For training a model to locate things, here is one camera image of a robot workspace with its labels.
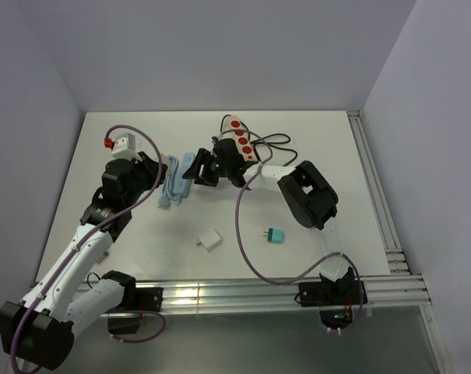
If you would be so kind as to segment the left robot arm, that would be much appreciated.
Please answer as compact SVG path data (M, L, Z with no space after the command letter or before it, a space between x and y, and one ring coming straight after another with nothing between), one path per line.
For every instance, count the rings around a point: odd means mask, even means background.
M132 210L163 183L168 168L167 157L155 161L143 152L106 164L101 185L59 259L20 302L0 308L2 346L13 372L22 371L19 359L34 364L34 372L58 368L79 335L103 313L135 307L135 278L118 271L103 275L84 295L76 292L130 222Z

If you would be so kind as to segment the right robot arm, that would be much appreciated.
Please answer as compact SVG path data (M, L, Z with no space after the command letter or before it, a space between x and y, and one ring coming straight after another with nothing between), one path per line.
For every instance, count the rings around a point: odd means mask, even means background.
M265 145L270 150L273 145L266 142L263 137L250 141L242 136L239 130L232 138L213 138L213 149L208 151L199 149L191 167L186 170L182 178L192 180L196 185L215 187L221 178L227 178L241 191L235 206L235 234L241 255L251 272L260 280L268 284L283 286L294 284L323 262L333 257L341 257L348 262L345 275L329 279L320 276L318 291L299 288L295 301L302 306L339 305L343 303L348 309L358 304L362 309L367 301L364 283L361 280L357 267L346 254L331 252L319 259L302 274L290 280L273 280L264 277L252 265L241 239L240 205L244 192L250 189L264 189L280 192L285 199L290 212L297 222L308 229L324 231L330 227L332 219L337 215L339 197L324 176L310 162L303 161L297 166L284 164L283 166L268 165L271 160L267 157L261 160L254 147Z

